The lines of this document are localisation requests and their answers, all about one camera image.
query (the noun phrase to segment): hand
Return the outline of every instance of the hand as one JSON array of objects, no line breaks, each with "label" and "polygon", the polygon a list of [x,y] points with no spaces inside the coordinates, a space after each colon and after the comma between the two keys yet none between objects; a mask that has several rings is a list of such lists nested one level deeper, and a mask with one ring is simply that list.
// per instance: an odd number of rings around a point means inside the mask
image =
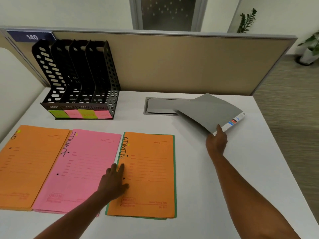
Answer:
[{"label": "hand", "polygon": [[216,155],[222,155],[226,148],[227,144],[227,135],[223,133],[220,125],[217,125],[217,134],[209,134],[206,139],[206,148],[210,157]]},{"label": "hand", "polygon": [[114,163],[102,176],[97,192],[106,198],[106,203],[120,197],[130,187],[129,184],[122,184],[123,172],[124,164],[121,164],[119,170],[116,171]]}]

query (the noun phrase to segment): potted plant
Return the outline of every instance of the potted plant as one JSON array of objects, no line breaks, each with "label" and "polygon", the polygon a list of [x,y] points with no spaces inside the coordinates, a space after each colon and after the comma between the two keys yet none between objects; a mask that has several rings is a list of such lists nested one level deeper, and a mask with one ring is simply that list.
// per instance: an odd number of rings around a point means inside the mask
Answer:
[{"label": "potted plant", "polygon": [[249,27],[253,24],[253,22],[256,20],[255,16],[256,16],[256,9],[253,8],[251,13],[247,14],[247,18],[245,16],[245,14],[241,14],[241,23],[238,27],[237,33],[246,33],[247,31],[249,31]]},{"label": "potted plant", "polygon": [[303,43],[298,44],[301,46],[303,44],[308,44],[302,56],[296,58],[296,62],[301,65],[311,65],[316,59],[319,58],[319,31],[315,32],[309,39],[305,40]]}]

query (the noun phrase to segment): orange file folder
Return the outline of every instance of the orange file folder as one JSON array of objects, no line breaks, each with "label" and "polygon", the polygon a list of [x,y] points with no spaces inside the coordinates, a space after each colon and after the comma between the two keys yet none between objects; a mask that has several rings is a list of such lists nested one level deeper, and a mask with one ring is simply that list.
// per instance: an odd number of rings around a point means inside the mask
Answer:
[{"label": "orange file folder", "polygon": [[173,135],[124,134],[119,163],[130,188],[110,202],[107,215],[175,217]]},{"label": "orange file folder", "polygon": [[21,125],[0,152],[0,209],[32,210],[70,130]]}]

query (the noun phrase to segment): tan fabric panel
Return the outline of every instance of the tan fabric panel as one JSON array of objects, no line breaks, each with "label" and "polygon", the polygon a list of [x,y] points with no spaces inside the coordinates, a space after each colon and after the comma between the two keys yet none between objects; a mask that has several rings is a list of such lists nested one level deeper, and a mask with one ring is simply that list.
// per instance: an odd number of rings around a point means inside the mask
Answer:
[{"label": "tan fabric panel", "polygon": [[18,51],[15,50],[15,48],[10,44],[10,42],[0,33],[0,47],[5,48],[9,50],[11,53],[13,53],[14,56],[17,57],[17,59],[34,75],[34,77],[41,82],[42,85],[45,87],[47,86],[43,80],[38,76],[38,74],[31,68],[31,66],[24,60],[24,58],[19,54]]},{"label": "tan fabric panel", "polygon": [[[291,40],[54,32],[108,40],[122,90],[250,95]],[[32,43],[16,43],[41,73]]]}]

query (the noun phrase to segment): gray folder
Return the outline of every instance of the gray folder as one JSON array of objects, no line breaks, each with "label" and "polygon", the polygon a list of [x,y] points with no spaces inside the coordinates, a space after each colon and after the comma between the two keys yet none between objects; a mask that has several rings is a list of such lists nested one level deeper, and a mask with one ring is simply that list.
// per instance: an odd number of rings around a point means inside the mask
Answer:
[{"label": "gray folder", "polygon": [[206,93],[193,100],[176,106],[176,109],[189,116],[209,132],[216,132],[216,126],[221,127],[242,113],[242,110],[225,100]]}]

